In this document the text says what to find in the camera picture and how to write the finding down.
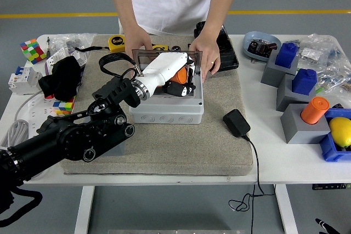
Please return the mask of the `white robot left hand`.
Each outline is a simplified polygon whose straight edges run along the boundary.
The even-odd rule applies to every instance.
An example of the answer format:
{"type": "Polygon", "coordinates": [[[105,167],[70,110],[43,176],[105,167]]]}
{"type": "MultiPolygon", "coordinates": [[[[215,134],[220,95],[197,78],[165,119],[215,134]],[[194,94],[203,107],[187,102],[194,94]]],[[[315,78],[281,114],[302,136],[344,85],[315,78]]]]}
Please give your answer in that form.
{"type": "Polygon", "coordinates": [[[133,85],[142,100],[151,97],[157,87],[166,94],[184,97],[196,89],[194,74],[195,62],[187,53],[164,52],[148,64],[133,85]]]}

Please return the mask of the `person's right hand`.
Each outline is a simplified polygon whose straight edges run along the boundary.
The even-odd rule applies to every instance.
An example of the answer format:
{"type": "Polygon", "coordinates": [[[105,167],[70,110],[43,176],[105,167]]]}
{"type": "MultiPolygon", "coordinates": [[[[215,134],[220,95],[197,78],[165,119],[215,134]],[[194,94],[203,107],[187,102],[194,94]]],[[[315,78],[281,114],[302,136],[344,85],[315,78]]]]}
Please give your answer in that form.
{"type": "Polygon", "coordinates": [[[132,58],[135,62],[138,61],[138,58],[133,55],[133,50],[152,50],[152,43],[150,36],[146,33],[145,35],[127,35],[125,34],[126,39],[126,54],[132,58]]]}

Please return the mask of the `person's left hand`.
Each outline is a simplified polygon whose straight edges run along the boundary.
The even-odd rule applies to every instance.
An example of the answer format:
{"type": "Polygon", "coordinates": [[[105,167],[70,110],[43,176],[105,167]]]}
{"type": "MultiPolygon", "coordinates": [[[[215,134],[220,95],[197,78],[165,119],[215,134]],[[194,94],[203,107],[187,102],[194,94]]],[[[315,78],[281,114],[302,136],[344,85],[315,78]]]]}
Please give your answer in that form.
{"type": "Polygon", "coordinates": [[[206,80],[207,74],[210,72],[214,75],[220,68],[220,52],[215,37],[198,36],[194,39],[189,47],[190,51],[202,52],[201,74],[202,82],[206,80]]]}

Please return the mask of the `black-white robot right hand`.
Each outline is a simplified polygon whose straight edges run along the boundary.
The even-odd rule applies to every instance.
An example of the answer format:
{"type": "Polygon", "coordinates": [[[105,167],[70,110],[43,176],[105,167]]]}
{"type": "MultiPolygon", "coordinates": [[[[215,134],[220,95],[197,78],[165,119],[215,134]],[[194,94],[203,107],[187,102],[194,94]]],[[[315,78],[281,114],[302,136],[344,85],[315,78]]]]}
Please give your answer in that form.
{"type": "Polygon", "coordinates": [[[327,224],[326,222],[316,218],[315,219],[316,223],[318,225],[320,225],[325,231],[326,233],[329,233],[329,234],[340,234],[339,231],[337,231],[335,228],[333,228],[332,226],[330,226],[329,224],[327,224]]]}

